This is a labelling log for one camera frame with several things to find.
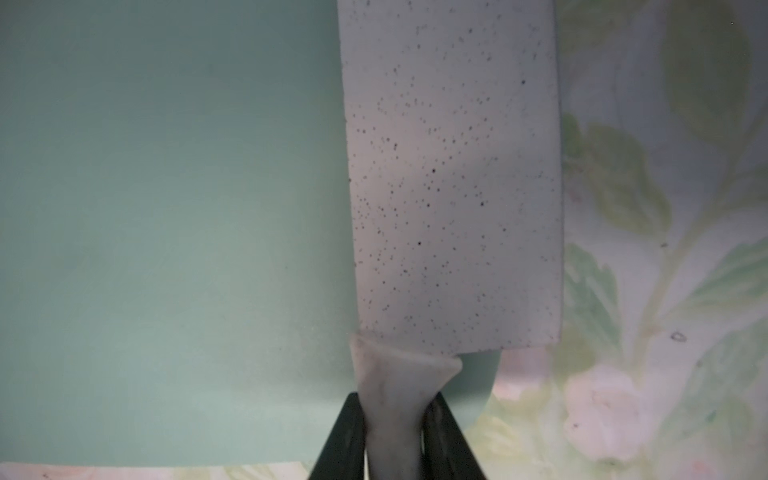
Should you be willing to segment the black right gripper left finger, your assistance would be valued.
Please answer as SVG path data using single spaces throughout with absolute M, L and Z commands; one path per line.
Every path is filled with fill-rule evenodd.
M 365 416 L 356 392 L 350 393 L 320 452 L 309 480 L 363 480 Z

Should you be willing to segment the mint green cutting board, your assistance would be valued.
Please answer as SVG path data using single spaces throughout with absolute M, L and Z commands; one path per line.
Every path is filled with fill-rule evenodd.
M 2 3 L 3 461 L 312 461 L 357 325 L 335 2 Z

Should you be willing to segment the white speckled cleaver knife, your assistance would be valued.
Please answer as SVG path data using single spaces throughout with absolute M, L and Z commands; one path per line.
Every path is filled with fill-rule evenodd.
M 562 329 L 563 194 L 551 1 L 338 5 L 373 479 L 424 474 L 423 420 L 482 406 L 501 351 Z

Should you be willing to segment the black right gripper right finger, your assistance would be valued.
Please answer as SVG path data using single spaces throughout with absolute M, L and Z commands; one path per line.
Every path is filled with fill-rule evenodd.
M 424 413 L 422 458 L 425 479 L 487 479 L 442 393 Z

